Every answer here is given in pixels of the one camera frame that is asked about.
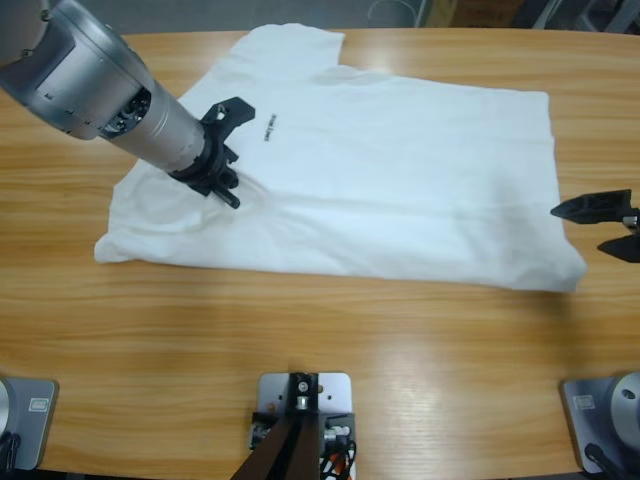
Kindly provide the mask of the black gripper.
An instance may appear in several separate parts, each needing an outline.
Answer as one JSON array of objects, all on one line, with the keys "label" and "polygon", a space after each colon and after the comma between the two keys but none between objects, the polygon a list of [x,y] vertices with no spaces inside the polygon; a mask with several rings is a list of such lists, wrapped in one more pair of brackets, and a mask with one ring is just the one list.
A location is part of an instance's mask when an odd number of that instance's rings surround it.
[{"label": "black gripper", "polygon": [[632,190],[582,194],[552,208],[550,214],[576,224],[622,223],[632,234],[607,240],[598,250],[616,259],[640,262],[640,209],[631,205]]},{"label": "black gripper", "polygon": [[208,129],[201,154],[188,168],[172,172],[171,177],[203,197],[213,194],[238,209],[240,199],[232,193],[239,185],[238,174],[232,168],[237,160],[238,155],[225,144],[225,137],[216,129]]}]

